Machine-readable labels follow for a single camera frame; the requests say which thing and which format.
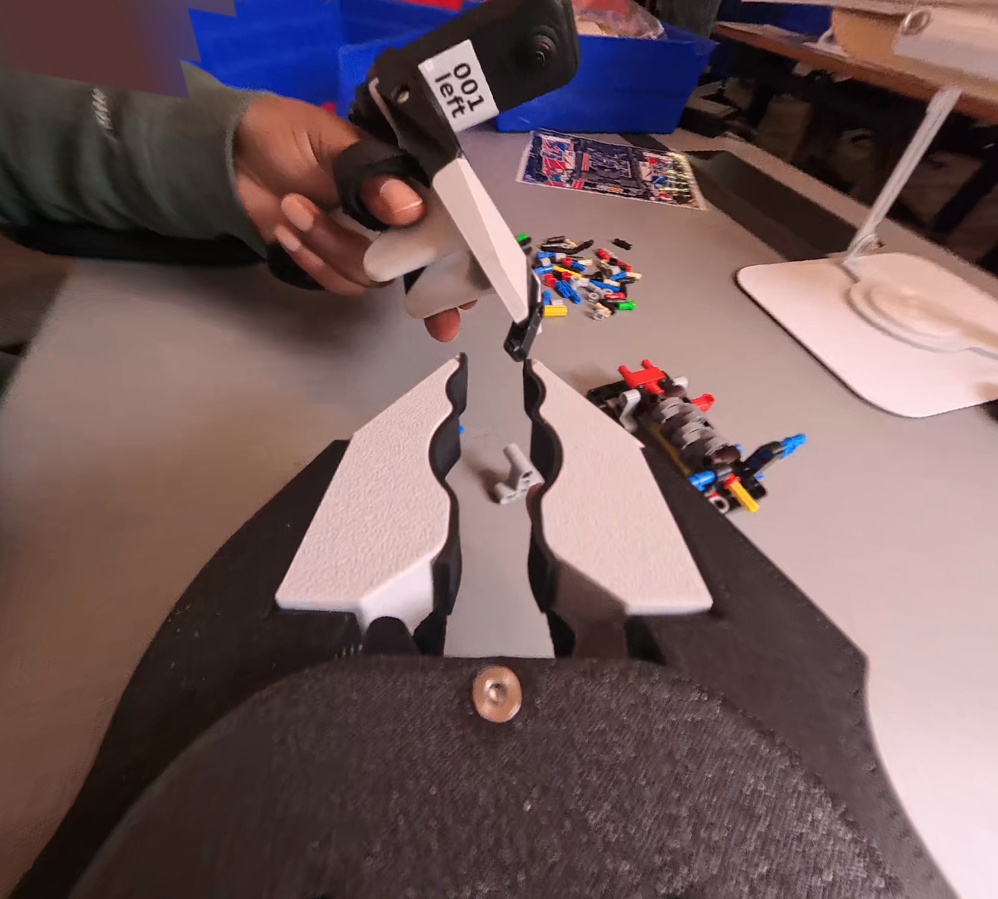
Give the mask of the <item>clear bag of lego parts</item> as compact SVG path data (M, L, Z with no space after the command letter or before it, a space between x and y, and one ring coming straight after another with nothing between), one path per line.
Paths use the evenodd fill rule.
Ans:
M580 36L605 36L655 41L665 27L633 0L571 0Z

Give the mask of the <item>white book stand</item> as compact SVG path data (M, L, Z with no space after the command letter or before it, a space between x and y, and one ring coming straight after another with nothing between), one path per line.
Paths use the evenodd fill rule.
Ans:
M923 418L996 401L997 304L927 258L886 251L880 226L965 94L996 107L996 16L917 0L870 27L837 9L833 31L851 57L881 51L882 67L933 86L923 119L847 248L822 259L750 266L745 295L856 396ZM860 32L867 37L859 38Z

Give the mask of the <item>person's left hand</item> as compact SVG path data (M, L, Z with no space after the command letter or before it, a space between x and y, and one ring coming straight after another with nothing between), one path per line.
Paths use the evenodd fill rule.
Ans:
M364 269L368 239L336 218L333 165L363 138L320 107L265 95L246 107L233 140L235 188L261 238L322 289L343 296L388 285Z

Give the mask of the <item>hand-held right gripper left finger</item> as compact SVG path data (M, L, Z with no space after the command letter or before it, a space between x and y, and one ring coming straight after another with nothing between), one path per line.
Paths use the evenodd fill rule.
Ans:
M350 438L275 592L286 610L446 625L462 575L458 502L465 354L445 361Z

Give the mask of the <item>person's left forearm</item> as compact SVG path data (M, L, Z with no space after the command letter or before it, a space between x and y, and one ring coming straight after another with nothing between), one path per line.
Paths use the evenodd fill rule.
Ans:
M265 94L182 72L186 96L2 68L2 230L36 249L52 227L107 231L122 258L166 259L157 239L227 261L265 257L234 176L235 136Z

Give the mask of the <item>light grey lego connector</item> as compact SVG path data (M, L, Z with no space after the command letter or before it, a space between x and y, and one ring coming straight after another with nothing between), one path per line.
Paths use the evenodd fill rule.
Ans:
M525 499L534 488L542 486L544 479L534 464L516 443L503 450L508 462L508 474L493 484L492 496L502 506Z

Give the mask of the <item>black lego connector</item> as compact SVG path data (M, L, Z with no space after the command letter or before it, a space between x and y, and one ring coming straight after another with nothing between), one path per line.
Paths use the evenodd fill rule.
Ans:
M508 357L516 363L526 362L531 354L535 340L540 332L544 318L542 301L534 301L529 306L528 316L521 322L511 324L503 349Z

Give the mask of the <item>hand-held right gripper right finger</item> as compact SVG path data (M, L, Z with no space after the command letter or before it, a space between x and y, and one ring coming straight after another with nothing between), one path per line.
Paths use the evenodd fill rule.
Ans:
M528 579L554 656L625 657L639 621L708 614L714 599L644 445L537 359L523 396L544 479Z

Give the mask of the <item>brown-edged table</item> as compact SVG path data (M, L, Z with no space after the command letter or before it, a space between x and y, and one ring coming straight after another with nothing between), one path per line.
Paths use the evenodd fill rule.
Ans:
M734 49L726 67L730 76L754 85L743 111L753 127L760 126L768 107L781 95L847 122L880 128L914 120L915 107L927 105L943 89L959 94L954 112L979 124L996 125L996 93L987 84L925 77L913 67L884 66L834 53L812 36L769 24L721 22L713 39Z

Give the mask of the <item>pile of small lego pieces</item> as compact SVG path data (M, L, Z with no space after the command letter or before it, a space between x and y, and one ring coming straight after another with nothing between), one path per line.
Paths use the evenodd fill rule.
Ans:
M566 237L535 241L521 234L517 242L539 285L542 319L560 320L579 308L601 321L637 309L633 292L642 273L618 253Z

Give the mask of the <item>blue storage bin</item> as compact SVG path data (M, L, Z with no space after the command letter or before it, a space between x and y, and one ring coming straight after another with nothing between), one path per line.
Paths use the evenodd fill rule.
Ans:
M716 46L670 24L654 40L582 35L569 84L490 123L499 132L673 132Z
M191 10L202 69L231 87L334 107L342 116L385 49L459 15L402 0L234 0L233 9L231 16Z

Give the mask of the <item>partly built lego chassis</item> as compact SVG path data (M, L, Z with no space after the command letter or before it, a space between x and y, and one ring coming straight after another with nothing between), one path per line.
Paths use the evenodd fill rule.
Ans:
M616 381L589 389L587 400L639 440L654 442L722 515L758 512L767 497L767 472L807 443L798 433L746 453L712 420L716 398L691 394L687 378L648 359L618 372Z

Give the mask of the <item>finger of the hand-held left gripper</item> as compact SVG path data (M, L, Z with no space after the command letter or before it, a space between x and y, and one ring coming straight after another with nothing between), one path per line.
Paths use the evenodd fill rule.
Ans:
M457 157L433 178L432 189L505 306L511 320L531 316L534 278L514 234L466 157Z

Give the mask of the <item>lego sticker sheet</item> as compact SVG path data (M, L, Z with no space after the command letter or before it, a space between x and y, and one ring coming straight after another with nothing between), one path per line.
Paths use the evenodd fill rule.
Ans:
M588 136L530 133L517 182L704 210L705 197L688 158L660 147L611 144Z

